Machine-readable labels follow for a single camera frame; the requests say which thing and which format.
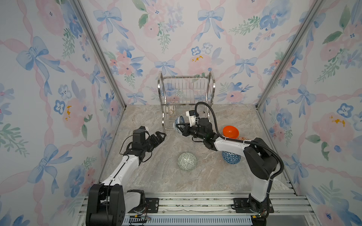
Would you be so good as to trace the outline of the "blue floral bowl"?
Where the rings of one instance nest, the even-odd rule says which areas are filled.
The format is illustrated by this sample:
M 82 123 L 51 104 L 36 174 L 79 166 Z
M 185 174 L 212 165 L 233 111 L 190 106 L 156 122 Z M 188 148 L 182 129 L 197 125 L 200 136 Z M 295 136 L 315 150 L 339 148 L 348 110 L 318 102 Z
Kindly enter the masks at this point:
M 185 120 L 182 115 L 175 119 L 175 121 L 173 123 L 173 128 L 179 134 L 183 133 L 183 130 L 185 129 Z

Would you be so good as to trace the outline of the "maroon white pattern bowl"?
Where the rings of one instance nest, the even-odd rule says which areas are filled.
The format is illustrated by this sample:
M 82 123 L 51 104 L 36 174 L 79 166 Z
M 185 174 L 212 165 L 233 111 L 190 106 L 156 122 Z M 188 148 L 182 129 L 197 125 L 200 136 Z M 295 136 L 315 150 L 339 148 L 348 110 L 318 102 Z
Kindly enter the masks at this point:
M 175 113 L 175 107 L 174 107 L 174 105 L 169 105 L 169 106 L 168 106 L 168 110 L 169 110 L 169 114 L 174 114 L 174 113 Z

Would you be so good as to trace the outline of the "steel wire dish rack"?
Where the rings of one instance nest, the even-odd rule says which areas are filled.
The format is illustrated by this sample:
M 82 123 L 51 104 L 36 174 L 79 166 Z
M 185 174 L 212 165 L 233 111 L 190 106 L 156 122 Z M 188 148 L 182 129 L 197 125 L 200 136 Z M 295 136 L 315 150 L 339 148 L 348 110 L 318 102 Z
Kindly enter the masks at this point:
M 186 122 L 189 121 L 186 111 L 193 110 L 196 103 L 214 103 L 216 81 L 212 72 L 174 77 L 164 76 L 159 72 L 157 89 L 162 110 L 162 127 L 165 131 L 172 131 L 177 117 L 182 115 Z M 169 105 L 174 105 L 174 114 L 169 114 Z

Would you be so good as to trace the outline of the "orange plastic bowl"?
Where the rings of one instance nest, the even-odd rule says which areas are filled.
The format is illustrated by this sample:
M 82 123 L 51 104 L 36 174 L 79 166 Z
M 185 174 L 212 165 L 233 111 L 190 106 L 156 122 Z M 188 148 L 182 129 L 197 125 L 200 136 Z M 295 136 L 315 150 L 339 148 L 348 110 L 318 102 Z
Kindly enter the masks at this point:
M 239 130 L 234 126 L 225 126 L 222 132 L 227 138 L 237 139 L 239 137 Z

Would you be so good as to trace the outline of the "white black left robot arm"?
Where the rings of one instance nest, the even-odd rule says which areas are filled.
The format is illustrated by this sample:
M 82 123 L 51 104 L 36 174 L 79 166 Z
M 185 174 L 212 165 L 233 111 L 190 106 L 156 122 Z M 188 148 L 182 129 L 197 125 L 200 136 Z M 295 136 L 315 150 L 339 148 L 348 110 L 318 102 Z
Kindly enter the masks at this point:
M 166 138 L 163 132 L 150 134 L 141 126 L 130 136 L 132 141 L 121 153 L 122 160 L 111 175 L 99 184 L 94 184 L 88 194 L 85 224 L 87 226 L 121 226 L 125 215 L 133 209 L 146 209 L 142 190 L 123 191 L 133 172 L 146 162 L 146 153 L 152 153 Z

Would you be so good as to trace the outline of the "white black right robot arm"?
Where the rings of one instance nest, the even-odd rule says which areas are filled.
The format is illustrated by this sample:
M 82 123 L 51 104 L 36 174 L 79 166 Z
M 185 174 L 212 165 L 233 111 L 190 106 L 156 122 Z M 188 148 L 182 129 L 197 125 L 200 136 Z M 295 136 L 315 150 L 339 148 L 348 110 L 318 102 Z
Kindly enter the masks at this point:
M 252 213 L 267 214 L 269 212 L 272 180 L 280 161 L 277 159 L 277 154 L 262 139 L 238 140 L 224 137 L 214 132 L 207 118 L 200 119 L 194 125 L 190 123 L 175 123 L 174 125 L 183 136 L 200 139 L 210 150 L 229 152 L 244 157 L 254 176 L 252 190 L 244 207 L 249 208 Z

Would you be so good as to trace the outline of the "green pattern bowl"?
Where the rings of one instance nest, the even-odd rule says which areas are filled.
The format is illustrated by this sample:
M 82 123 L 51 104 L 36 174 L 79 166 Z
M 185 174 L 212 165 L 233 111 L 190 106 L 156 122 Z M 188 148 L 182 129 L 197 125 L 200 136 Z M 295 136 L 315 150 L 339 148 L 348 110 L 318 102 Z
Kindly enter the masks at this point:
M 178 157 L 178 166 L 183 171 L 194 170 L 197 166 L 197 158 L 190 152 L 182 153 Z

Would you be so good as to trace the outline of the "blue geometric pattern bowl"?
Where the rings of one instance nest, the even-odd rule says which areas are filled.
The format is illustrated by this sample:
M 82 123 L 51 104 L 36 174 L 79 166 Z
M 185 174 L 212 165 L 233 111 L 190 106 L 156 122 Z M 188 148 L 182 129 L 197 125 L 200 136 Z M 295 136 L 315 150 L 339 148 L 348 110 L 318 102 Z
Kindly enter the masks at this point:
M 241 160 L 241 156 L 238 154 L 222 151 L 222 158 L 229 164 L 238 164 Z

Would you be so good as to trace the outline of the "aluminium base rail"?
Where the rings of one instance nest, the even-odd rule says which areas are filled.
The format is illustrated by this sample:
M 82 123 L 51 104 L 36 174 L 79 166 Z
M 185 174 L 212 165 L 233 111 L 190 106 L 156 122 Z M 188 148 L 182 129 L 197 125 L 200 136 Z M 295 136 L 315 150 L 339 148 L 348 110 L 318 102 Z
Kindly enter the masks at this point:
M 238 213 L 232 208 L 235 198 L 247 198 L 248 193 L 236 192 L 174 192 L 147 193 L 157 198 L 139 218 L 126 214 L 124 226 L 257 226 L 250 213 Z M 320 222 L 305 196 L 294 190 L 273 190 L 270 193 L 270 213 L 266 226 L 319 226 Z

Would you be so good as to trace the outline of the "aluminium corner post left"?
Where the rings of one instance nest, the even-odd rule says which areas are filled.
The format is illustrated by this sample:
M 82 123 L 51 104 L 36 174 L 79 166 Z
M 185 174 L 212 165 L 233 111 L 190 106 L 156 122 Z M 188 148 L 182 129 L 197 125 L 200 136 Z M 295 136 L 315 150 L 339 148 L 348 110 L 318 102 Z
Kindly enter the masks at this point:
M 110 82 L 110 86 L 113 89 L 113 91 L 115 92 L 115 95 L 118 99 L 118 102 L 120 103 L 120 105 L 122 106 L 122 109 L 125 110 L 126 109 L 126 104 L 121 96 L 121 92 L 119 90 L 119 87 L 117 85 L 117 81 L 115 80 L 114 76 L 112 75 L 112 72 L 110 70 L 109 65 L 106 62 L 106 58 L 102 52 L 101 46 L 96 38 L 96 34 L 89 22 L 89 19 L 84 11 L 84 8 L 82 6 L 81 1 L 79 0 L 70 0 L 70 3 L 72 5 L 72 7 L 75 10 L 76 15 L 78 16 L 81 25 L 84 26 L 85 29 L 85 33 L 87 34 L 90 44 L 92 46 L 92 49 L 95 52 L 96 58 L 99 60 L 100 65 L 102 67 L 102 69 L 105 72 L 106 77 L 108 78 L 109 82 Z

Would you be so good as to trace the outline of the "aluminium corner post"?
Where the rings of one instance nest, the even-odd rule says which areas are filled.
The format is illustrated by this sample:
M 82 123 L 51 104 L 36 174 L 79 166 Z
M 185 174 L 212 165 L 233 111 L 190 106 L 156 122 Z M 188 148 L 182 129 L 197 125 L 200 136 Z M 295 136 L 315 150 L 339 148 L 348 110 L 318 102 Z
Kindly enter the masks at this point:
M 110 70 L 109 65 L 106 62 L 106 58 L 102 52 L 101 46 L 96 38 L 96 34 L 89 22 L 89 19 L 84 11 L 84 8 L 82 6 L 81 1 L 79 0 L 70 0 L 70 3 L 72 5 L 72 7 L 75 10 L 76 15 L 78 16 L 81 25 L 84 26 L 85 29 L 85 33 L 87 34 L 90 44 L 92 46 L 92 49 L 95 52 L 96 58 L 99 60 L 100 65 L 102 67 L 102 69 L 105 72 L 106 77 L 108 78 L 109 82 L 110 82 L 110 86 L 113 89 L 113 91 L 115 92 L 115 95 L 118 99 L 118 102 L 120 103 L 120 105 L 122 106 L 122 109 L 125 110 L 126 109 L 126 104 L 121 96 L 121 92 L 119 90 L 119 87 L 117 85 L 117 81 L 115 80 L 114 76 L 112 75 L 112 72 Z
M 273 75 L 271 76 L 270 81 L 268 82 L 265 90 L 262 92 L 262 96 L 259 98 L 259 101 L 256 103 L 255 107 L 257 110 L 260 110 L 266 102 L 266 99 L 273 89 L 275 83 L 279 79 L 280 75 L 286 68 L 287 64 L 289 63 L 290 59 L 292 58 L 293 54 L 296 52 L 296 49 L 298 48 L 302 38 L 307 34 L 307 30 L 312 25 L 315 18 L 318 16 L 319 12 L 321 11 L 321 7 L 323 6 L 325 1 L 323 0 L 317 0 L 312 2 L 312 6 L 307 11 L 307 14 L 304 18 L 303 23 L 298 28 L 294 39 L 291 41 L 290 45 L 288 46 L 284 57 L 281 60 L 281 63 L 279 66 L 277 66 L 276 70 L 274 71 Z

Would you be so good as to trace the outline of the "aluminium corner post right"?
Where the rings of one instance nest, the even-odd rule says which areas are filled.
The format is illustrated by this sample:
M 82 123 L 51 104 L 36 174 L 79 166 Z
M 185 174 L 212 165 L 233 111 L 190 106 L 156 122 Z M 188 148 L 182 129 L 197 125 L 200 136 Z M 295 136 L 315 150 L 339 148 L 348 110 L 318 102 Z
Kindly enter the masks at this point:
M 323 0 L 317 0 L 312 2 L 312 6 L 307 11 L 307 14 L 304 18 L 303 23 L 298 28 L 294 39 L 291 41 L 290 45 L 288 46 L 284 57 L 281 60 L 281 63 L 279 66 L 277 66 L 276 70 L 274 71 L 273 75 L 271 76 L 270 81 L 268 82 L 265 90 L 262 92 L 262 96 L 259 98 L 259 101 L 256 103 L 255 107 L 257 110 L 260 110 L 266 102 L 266 99 L 273 89 L 275 83 L 279 79 L 280 75 L 286 68 L 287 64 L 289 63 L 290 59 L 292 58 L 293 54 L 296 52 L 296 49 L 298 48 L 302 38 L 307 34 L 307 30 L 312 25 L 315 18 L 318 16 L 319 12 L 321 11 L 321 7 L 323 6 L 325 1 Z

